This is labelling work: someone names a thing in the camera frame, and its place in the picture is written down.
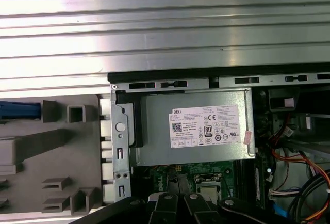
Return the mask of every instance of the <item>barcode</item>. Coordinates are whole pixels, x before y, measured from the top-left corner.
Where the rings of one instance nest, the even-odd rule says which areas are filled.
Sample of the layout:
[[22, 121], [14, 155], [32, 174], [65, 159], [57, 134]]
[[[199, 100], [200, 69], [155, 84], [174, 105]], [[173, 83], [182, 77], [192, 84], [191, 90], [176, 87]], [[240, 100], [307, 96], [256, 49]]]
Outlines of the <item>barcode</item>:
[[172, 130], [173, 132], [182, 132], [182, 123], [181, 122], [172, 123]]

